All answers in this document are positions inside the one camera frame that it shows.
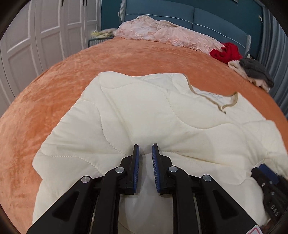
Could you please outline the white panelled wardrobe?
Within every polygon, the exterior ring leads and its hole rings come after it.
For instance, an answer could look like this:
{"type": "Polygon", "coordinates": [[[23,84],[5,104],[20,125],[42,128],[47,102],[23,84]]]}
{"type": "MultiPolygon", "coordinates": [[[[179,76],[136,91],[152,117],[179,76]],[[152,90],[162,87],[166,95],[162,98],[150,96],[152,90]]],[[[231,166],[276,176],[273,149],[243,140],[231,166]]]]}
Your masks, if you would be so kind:
{"type": "Polygon", "coordinates": [[[101,1],[28,1],[1,38],[1,111],[34,78],[88,47],[101,1]]]}

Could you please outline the cream quilted coat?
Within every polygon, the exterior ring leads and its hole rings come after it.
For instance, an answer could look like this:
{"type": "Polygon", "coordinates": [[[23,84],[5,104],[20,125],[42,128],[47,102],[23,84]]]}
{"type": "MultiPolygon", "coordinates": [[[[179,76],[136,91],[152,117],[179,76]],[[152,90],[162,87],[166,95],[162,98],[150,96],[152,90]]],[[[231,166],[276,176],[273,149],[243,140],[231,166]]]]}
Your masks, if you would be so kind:
{"type": "Polygon", "coordinates": [[[121,198],[119,233],[172,233],[172,199],[155,187],[154,143],[188,174],[211,175],[259,226],[268,222],[251,170],[264,163],[287,176],[287,151],[273,121],[240,93],[201,91],[183,74],[116,72],[90,82],[36,153],[42,182],[33,220],[82,176],[105,175],[139,145],[138,189],[121,198]]]}

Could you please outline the beige folded garment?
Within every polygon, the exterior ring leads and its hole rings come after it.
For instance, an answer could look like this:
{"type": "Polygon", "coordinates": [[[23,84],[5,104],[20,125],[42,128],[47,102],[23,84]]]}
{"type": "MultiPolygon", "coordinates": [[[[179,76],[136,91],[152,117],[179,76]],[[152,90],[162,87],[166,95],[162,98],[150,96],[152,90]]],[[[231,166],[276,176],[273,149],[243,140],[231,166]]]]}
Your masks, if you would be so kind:
{"type": "Polygon", "coordinates": [[[247,75],[244,68],[240,66],[240,61],[232,60],[228,62],[228,67],[238,73],[241,77],[248,80],[250,83],[254,84],[256,87],[260,87],[267,93],[270,91],[270,87],[267,85],[266,81],[258,78],[251,78],[247,75]]]}

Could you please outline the red garment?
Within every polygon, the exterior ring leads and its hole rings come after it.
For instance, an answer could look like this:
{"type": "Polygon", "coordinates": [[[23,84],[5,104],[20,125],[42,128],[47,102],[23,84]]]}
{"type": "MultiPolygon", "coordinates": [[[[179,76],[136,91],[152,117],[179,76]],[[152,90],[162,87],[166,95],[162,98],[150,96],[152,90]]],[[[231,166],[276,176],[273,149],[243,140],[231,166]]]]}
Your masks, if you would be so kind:
{"type": "Polygon", "coordinates": [[[221,47],[221,51],[213,49],[209,54],[214,59],[217,59],[225,64],[228,64],[230,61],[240,60],[243,58],[238,47],[231,42],[224,43],[223,47],[221,47]]]}

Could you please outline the blue upholstered headboard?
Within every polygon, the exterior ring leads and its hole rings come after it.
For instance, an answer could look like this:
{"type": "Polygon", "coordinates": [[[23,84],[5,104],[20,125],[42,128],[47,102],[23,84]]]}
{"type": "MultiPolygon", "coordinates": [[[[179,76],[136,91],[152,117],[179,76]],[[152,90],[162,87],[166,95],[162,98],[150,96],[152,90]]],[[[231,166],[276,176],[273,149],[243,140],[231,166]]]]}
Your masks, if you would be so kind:
{"type": "Polygon", "coordinates": [[[219,42],[233,43],[245,57],[251,46],[251,36],[208,11],[172,1],[121,1],[119,16],[121,22],[146,15],[155,20],[170,21],[198,33],[206,34],[219,42]]]}

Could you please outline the orange plush bedspread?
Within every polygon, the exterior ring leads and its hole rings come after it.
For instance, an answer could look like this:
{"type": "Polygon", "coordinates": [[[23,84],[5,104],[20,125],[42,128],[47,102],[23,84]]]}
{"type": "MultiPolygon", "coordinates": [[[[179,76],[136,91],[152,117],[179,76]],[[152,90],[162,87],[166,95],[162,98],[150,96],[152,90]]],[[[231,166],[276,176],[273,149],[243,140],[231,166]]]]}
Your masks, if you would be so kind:
{"type": "Polygon", "coordinates": [[[1,206],[20,233],[32,223],[41,182],[33,158],[85,87],[103,71],[130,76],[183,73],[195,87],[229,96],[240,92],[287,141],[287,119],[273,98],[225,64],[184,47],[112,39],[82,50],[34,79],[1,117],[1,206]]]}

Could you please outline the pink floral quilt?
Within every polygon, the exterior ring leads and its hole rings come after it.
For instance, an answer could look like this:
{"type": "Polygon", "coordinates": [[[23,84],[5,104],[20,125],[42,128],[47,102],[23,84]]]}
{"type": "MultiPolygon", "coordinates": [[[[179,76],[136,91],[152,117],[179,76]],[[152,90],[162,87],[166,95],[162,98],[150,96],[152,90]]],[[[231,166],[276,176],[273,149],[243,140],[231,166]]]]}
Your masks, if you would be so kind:
{"type": "Polygon", "coordinates": [[[114,32],[115,38],[155,41],[209,54],[213,49],[222,51],[224,46],[216,39],[171,23],[157,21],[149,16],[123,22],[114,32]]]}

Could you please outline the bedside table with clutter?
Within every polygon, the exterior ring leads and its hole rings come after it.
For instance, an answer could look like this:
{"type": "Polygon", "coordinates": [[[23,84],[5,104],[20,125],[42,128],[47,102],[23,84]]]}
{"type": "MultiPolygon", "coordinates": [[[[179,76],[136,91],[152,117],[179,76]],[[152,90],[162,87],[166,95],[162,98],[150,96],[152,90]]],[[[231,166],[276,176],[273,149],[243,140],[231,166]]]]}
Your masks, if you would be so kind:
{"type": "Polygon", "coordinates": [[[88,40],[88,47],[97,45],[101,42],[114,38],[114,31],[116,28],[104,29],[102,31],[94,31],[91,34],[91,39],[88,40]]]}

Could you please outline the grey curtain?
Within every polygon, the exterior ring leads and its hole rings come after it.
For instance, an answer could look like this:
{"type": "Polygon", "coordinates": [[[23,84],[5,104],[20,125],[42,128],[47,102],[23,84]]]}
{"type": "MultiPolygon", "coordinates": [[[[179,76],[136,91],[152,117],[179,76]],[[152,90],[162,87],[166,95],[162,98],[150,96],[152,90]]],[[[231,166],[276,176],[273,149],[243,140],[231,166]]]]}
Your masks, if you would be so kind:
{"type": "Polygon", "coordinates": [[[272,12],[263,7],[263,37],[258,61],[274,82],[270,95],[287,116],[287,35],[272,12]]]}

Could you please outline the dark grey knit garment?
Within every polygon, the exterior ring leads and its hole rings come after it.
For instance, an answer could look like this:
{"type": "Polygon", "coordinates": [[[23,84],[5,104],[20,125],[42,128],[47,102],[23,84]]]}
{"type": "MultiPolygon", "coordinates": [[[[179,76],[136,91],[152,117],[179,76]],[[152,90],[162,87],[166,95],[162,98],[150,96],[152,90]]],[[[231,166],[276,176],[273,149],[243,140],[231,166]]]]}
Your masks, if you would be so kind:
{"type": "Polygon", "coordinates": [[[269,72],[259,61],[252,58],[242,58],[239,63],[248,77],[264,80],[269,88],[274,87],[274,82],[269,72]]]}

